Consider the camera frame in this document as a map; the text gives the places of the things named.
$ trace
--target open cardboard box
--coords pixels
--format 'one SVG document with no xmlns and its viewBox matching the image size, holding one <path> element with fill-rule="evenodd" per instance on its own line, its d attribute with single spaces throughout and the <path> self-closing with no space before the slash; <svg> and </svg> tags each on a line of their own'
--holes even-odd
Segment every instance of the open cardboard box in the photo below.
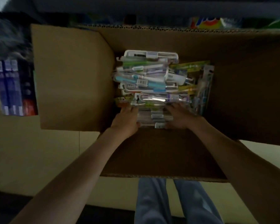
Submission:
<svg viewBox="0 0 280 224">
<path fill-rule="evenodd" d="M 215 71 L 206 119 L 232 139 L 280 145 L 280 31 L 32 25 L 32 35 L 42 129 L 102 132 L 115 114 L 115 57 L 139 49 L 210 60 Z M 227 181 L 187 130 L 139 129 L 101 175 Z"/>
</svg>

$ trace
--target blue pants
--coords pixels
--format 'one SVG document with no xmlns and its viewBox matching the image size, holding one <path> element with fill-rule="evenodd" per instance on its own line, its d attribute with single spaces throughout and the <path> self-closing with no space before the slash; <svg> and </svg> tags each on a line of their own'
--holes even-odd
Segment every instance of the blue pants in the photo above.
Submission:
<svg viewBox="0 0 280 224">
<path fill-rule="evenodd" d="M 223 224 L 212 200 L 197 181 L 174 180 L 187 224 Z M 166 179 L 140 178 L 135 224 L 172 224 Z"/>
</svg>

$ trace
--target person's left hand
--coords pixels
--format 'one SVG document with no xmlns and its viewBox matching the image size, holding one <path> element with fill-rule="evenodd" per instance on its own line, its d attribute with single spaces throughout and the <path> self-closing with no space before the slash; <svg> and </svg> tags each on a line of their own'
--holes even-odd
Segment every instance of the person's left hand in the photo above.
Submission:
<svg viewBox="0 0 280 224">
<path fill-rule="evenodd" d="M 138 108 L 127 107 L 121 108 L 120 113 L 114 118 L 111 129 L 118 131 L 125 139 L 132 136 L 138 131 L 140 123 L 137 122 Z"/>
</svg>

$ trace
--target person's right arm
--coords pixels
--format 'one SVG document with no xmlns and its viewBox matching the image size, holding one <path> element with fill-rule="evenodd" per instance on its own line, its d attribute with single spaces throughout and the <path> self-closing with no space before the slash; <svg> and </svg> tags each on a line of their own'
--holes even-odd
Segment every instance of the person's right arm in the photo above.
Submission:
<svg viewBox="0 0 280 224">
<path fill-rule="evenodd" d="M 280 223 L 280 169 L 194 116 L 179 104 L 168 106 L 168 128 L 188 128 L 212 154 L 259 223 Z"/>
</svg>

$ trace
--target tile floor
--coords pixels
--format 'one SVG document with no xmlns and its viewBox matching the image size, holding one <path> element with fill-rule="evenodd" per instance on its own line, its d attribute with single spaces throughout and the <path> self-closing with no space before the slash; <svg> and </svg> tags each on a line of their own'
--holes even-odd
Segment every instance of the tile floor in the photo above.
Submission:
<svg viewBox="0 0 280 224">
<path fill-rule="evenodd" d="M 41 130 L 39 117 L 0 114 L 0 191 L 35 195 L 97 138 L 98 132 Z M 280 168 L 280 146 L 243 141 L 253 152 Z M 137 178 L 100 177 L 88 204 L 135 210 Z M 257 223 L 228 183 L 203 182 L 227 223 Z M 172 215 L 183 216 L 178 194 L 168 180 Z"/>
</svg>

